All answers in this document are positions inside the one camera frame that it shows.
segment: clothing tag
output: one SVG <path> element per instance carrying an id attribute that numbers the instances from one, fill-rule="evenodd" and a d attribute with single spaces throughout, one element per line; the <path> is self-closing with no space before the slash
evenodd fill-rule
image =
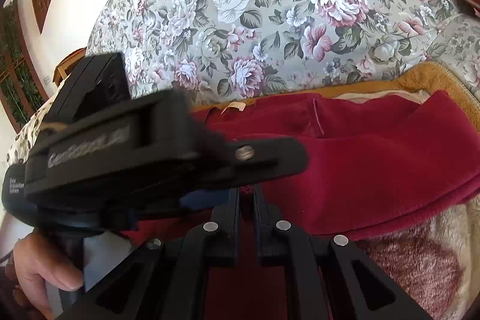
<path id="1" fill-rule="evenodd" d="M 238 109 L 239 111 L 243 112 L 243 109 L 247 107 L 247 104 L 244 102 L 232 102 L 225 109 L 223 109 L 222 114 L 224 114 L 225 110 L 227 110 L 229 107 L 234 107 L 235 109 Z"/>

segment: metal bolt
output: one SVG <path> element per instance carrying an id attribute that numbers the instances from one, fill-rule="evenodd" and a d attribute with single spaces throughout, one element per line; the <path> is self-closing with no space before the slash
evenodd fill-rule
<path id="1" fill-rule="evenodd" d="M 162 241 L 157 238 L 151 238 L 148 239 L 145 245 L 149 250 L 157 250 L 162 246 Z"/>
<path id="2" fill-rule="evenodd" d="M 280 220 L 280 221 L 277 221 L 275 226 L 280 231 L 288 231 L 292 227 L 292 224 L 290 224 L 287 220 Z"/>
<path id="3" fill-rule="evenodd" d="M 333 238 L 333 241 L 337 246 L 344 247 L 349 243 L 349 238 L 344 235 L 337 235 Z"/>
<path id="4" fill-rule="evenodd" d="M 214 221 L 209 221 L 203 224 L 203 229 L 205 229 L 207 232 L 215 232 L 218 229 L 218 224 Z"/>
<path id="5" fill-rule="evenodd" d="M 250 145 L 244 145 L 235 151 L 235 157 L 238 160 L 245 161 L 255 156 L 255 150 Z"/>

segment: person's hand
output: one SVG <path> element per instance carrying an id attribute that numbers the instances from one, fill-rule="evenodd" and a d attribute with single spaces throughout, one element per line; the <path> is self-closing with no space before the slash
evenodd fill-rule
<path id="1" fill-rule="evenodd" d="M 53 320 L 45 281 L 74 291 L 83 285 L 82 272 L 40 233 L 19 240 L 13 251 L 15 271 L 25 296 L 47 320 Z"/>

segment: red fabric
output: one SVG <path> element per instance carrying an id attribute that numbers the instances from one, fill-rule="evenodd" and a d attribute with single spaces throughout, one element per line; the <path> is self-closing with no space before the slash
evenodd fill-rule
<path id="1" fill-rule="evenodd" d="M 316 94 L 258 100 L 244 112 L 194 114 L 228 138 L 295 136 L 310 157 L 307 170 L 263 183 L 267 202 L 312 235 L 368 238 L 420 223 L 464 202 L 480 188 L 480 136 L 445 92 L 423 105 L 387 96 L 356 104 Z M 179 237 L 208 221 L 186 218 L 142 222 L 129 235 Z M 251 223 L 241 222 L 236 269 L 209 276 L 205 318 L 286 319 L 282 269 L 262 269 L 254 258 Z"/>

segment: floral bedsheet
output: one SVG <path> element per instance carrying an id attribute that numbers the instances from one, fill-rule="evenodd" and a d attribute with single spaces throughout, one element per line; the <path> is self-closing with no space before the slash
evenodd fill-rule
<path id="1" fill-rule="evenodd" d="M 425 60 L 455 0 L 108 0 L 87 54 L 121 51 L 134 97 L 194 104 L 392 79 Z"/>

